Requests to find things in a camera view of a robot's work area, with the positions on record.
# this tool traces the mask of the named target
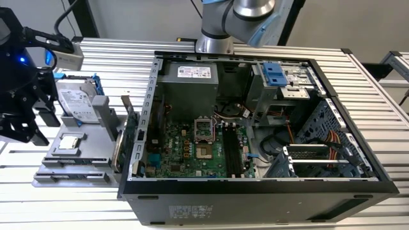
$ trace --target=sticker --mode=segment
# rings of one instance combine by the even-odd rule
[[[206,219],[211,218],[214,211],[212,205],[171,205],[170,213],[174,219]]]
[[[244,116],[246,118],[248,118],[250,115],[251,115],[251,111],[247,109],[247,110],[244,111],[244,113],[243,113],[243,116]]]
[[[178,68],[179,78],[212,78],[211,67],[180,66]]]
[[[87,93],[71,89],[62,89],[60,93],[72,116],[84,123],[99,123]]]

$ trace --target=wall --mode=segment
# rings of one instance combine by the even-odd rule
[[[64,0],[66,8],[68,8],[68,0]],[[54,24],[64,12],[60,0],[0,0],[0,6],[8,7],[14,10],[18,19],[23,26],[31,29],[54,34]],[[74,14],[68,15],[74,25],[78,36],[82,35],[79,31],[78,21]],[[68,20],[63,20],[60,24],[60,32],[70,39],[75,36],[74,30],[68,24]],[[32,59],[38,66],[44,66],[44,49],[30,48]]]
[[[408,0],[307,0],[288,46],[350,48],[362,62],[379,63],[391,50],[409,51],[408,8]],[[385,89],[400,102],[407,90]]]
[[[194,0],[202,12],[200,0]],[[202,18],[190,0],[90,0],[103,38],[176,41],[199,38]]]

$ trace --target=hard disk drive label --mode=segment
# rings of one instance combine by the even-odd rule
[[[84,123],[99,123],[87,93],[71,89],[62,89],[60,93],[72,116]]]
[[[179,78],[212,78],[211,67],[180,66],[178,68]]]
[[[174,219],[188,219],[188,218],[211,218],[214,211],[212,205],[171,205],[170,213]]]

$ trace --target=motherboard chip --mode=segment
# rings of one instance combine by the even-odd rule
[[[212,159],[212,146],[208,144],[196,145],[196,158],[199,159]]]
[[[180,172],[180,165],[171,165],[171,172]]]

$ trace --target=metal frame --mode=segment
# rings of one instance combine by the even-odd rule
[[[296,21],[298,21],[300,10],[304,7],[304,4],[306,4],[306,0],[295,0],[294,1],[294,5],[292,5],[292,8],[290,10],[288,17],[287,17],[287,20],[286,20],[282,36],[280,36],[280,39],[279,39],[279,42],[278,42],[279,46],[287,45],[287,42],[288,42],[290,36],[292,34],[292,31],[294,31],[294,27],[295,27],[295,24],[296,24]]]
[[[68,0],[70,5],[72,5],[75,1],[76,0]],[[75,8],[72,9],[72,13],[79,24],[79,30],[82,31],[82,35],[84,37],[99,38],[100,34],[95,24],[95,17],[92,14],[88,0],[79,1]]]

